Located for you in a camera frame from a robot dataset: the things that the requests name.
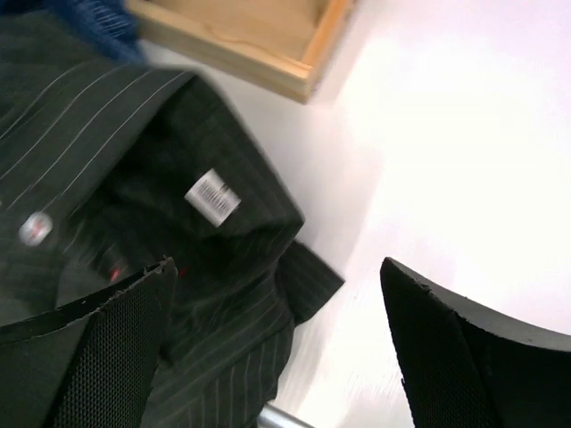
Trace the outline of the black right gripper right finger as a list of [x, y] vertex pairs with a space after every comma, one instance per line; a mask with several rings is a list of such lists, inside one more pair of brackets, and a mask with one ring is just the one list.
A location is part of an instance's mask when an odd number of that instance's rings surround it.
[[392, 258], [380, 282], [415, 426], [569, 427], [569, 335], [489, 309]]

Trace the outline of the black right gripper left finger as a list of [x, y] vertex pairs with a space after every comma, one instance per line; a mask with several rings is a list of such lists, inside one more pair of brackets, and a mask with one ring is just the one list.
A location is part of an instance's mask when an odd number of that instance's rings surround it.
[[169, 325], [167, 258], [1, 328], [3, 427], [138, 427]]

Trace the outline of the black pinstriped shirt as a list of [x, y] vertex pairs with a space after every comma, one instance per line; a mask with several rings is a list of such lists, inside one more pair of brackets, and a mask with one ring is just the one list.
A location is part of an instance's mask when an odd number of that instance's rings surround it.
[[191, 71], [118, 63], [49, 12], [1, 19], [1, 322], [163, 259], [178, 279], [144, 427], [253, 427], [342, 278]]

